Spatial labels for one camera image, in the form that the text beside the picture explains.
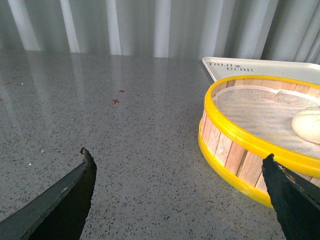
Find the bamboo steamer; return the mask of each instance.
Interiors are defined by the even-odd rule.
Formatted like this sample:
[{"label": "bamboo steamer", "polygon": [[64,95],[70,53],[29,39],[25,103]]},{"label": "bamboo steamer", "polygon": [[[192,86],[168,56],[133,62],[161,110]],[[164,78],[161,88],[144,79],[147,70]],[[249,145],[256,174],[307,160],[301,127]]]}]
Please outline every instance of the bamboo steamer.
[{"label": "bamboo steamer", "polygon": [[274,159],[320,187],[320,159],[301,154],[262,138],[233,123],[217,108],[213,97],[232,86],[262,86],[289,90],[320,98],[320,86],[283,77],[262,75],[232,76],[215,82],[204,99],[198,142],[211,167],[229,184],[257,202],[273,208],[262,174],[263,159]]}]

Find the white tray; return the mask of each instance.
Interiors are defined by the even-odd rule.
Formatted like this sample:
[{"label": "white tray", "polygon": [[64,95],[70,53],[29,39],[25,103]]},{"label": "white tray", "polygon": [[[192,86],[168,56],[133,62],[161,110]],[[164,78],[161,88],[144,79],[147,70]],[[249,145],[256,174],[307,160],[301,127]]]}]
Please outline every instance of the white tray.
[{"label": "white tray", "polygon": [[204,57],[213,81],[237,75],[269,75],[320,85],[320,65],[303,62]]}]

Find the gray countertop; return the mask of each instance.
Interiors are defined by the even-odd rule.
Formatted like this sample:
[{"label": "gray countertop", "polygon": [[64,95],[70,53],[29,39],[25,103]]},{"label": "gray countertop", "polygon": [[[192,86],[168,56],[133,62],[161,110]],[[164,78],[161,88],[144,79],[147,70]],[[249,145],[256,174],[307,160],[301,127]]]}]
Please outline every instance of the gray countertop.
[{"label": "gray countertop", "polygon": [[285,239],[198,145],[200,61],[0,51],[0,221],[82,162],[97,165],[83,240]]}]

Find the wooden slat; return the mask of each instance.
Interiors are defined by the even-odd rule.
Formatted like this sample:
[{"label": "wooden slat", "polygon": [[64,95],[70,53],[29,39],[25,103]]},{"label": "wooden slat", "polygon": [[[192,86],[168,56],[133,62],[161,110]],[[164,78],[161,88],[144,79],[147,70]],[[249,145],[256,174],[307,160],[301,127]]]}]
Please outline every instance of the wooden slat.
[{"label": "wooden slat", "polygon": [[261,86],[263,81],[263,79],[245,79],[243,85]]},{"label": "wooden slat", "polygon": [[221,134],[221,132],[219,131],[219,129],[216,128],[216,126],[212,124],[209,139],[205,142],[205,144],[208,147],[208,149],[212,152],[213,155],[216,154],[220,134]]},{"label": "wooden slat", "polygon": [[312,97],[317,98],[317,97],[319,97],[319,95],[320,95],[320,89],[310,87],[310,88],[308,89],[308,92],[307,92],[306,94],[308,94],[308,95],[310,95],[310,96],[312,96]]},{"label": "wooden slat", "polygon": [[258,182],[256,183],[255,187],[257,189],[260,189],[261,191],[267,193],[268,190],[267,190],[267,186],[266,186],[266,183],[265,183],[265,179],[264,179],[264,176],[263,174],[261,173],[259,179],[258,179]]},{"label": "wooden slat", "polygon": [[309,90],[308,86],[299,85],[299,84],[294,89],[295,92],[302,93],[302,94],[307,94],[308,90]]},{"label": "wooden slat", "polygon": [[222,165],[225,165],[230,148],[232,145],[232,141],[223,133],[220,134],[219,143],[216,147],[215,158],[218,159]]},{"label": "wooden slat", "polygon": [[251,152],[248,152],[239,174],[239,178],[255,186],[262,173],[263,159]]},{"label": "wooden slat", "polygon": [[283,89],[284,85],[285,85],[284,81],[264,79],[261,86],[270,88],[270,89],[279,90],[279,89]]},{"label": "wooden slat", "polygon": [[205,143],[209,140],[211,128],[212,128],[212,122],[210,121],[208,116],[206,116],[206,118],[204,119],[204,125],[202,129],[202,138]]},{"label": "wooden slat", "polygon": [[227,88],[233,87],[235,85],[235,82],[236,82],[236,80],[228,81],[227,84],[226,84],[226,87]]},{"label": "wooden slat", "polygon": [[239,79],[239,80],[236,80],[234,85],[235,86],[242,86],[244,84],[244,80],[243,79]]},{"label": "wooden slat", "polygon": [[234,175],[237,174],[244,152],[245,149],[242,146],[239,146],[235,142],[232,143],[229,156],[226,159],[225,168]]},{"label": "wooden slat", "polygon": [[294,91],[296,89],[297,84],[292,82],[285,82],[283,85],[283,90]]},{"label": "wooden slat", "polygon": [[313,183],[314,185],[316,185],[320,188],[320,178],[313,177],[313,178],[311,178],[310,183]]},{"label": "wooden slat", "polygon": [[207,114],[206,114],[206,111],[204,110],[201,118],[201,134],[204,131],[206,117],[207,117]]},{"label": "wooden slat", "polygon": [[220,91],[223,90],[223,89],[226,89],[227,88],[227,84],[228,84],[227,82],[221,83],[220,84]]}]

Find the white curtain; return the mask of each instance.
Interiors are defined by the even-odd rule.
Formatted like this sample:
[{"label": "white curtain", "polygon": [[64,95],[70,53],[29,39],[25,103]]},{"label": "white curtain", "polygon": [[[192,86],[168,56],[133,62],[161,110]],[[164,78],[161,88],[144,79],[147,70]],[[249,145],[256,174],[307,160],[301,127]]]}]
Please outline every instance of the white curtain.
[{"label": "white curtain", "polygon": [[0,49],[320,64],[320,0],[1,0]]}]

